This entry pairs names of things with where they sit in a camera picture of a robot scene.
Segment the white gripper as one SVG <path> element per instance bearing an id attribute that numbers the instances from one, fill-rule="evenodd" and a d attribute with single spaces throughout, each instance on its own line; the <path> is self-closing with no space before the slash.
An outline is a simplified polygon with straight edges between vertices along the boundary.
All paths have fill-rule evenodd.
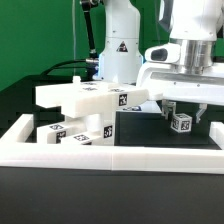
<path id="1" fill-rule="evenodd" d="M 146 62 L 139 71 L 136 85 L 148 90 L 149 100 L 164 99 L 162 115 L 165 119 L 175 114 L 174 101 L 198 103 L 196 123 L 199 123 L 207 104 L 224 106 L 224 63 L 214 63 L 201 75 L 192 75 L 176 72 L 171 64 Z"/>

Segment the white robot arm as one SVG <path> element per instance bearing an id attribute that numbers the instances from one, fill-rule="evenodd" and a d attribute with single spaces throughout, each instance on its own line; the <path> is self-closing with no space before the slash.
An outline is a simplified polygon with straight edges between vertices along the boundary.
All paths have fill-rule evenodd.
<path id="1" fill-rule="evenodd" d="M 136 84 L 153 101 L 224 106 L 224 63 L 212 60 L 224 26 L 224 0 L 161 0 L 159 23 L 169 41 L 139 53 L 140 14 L 130 0 L 102 0 L 106 11 L 105 48 L 97 77 Z"/>

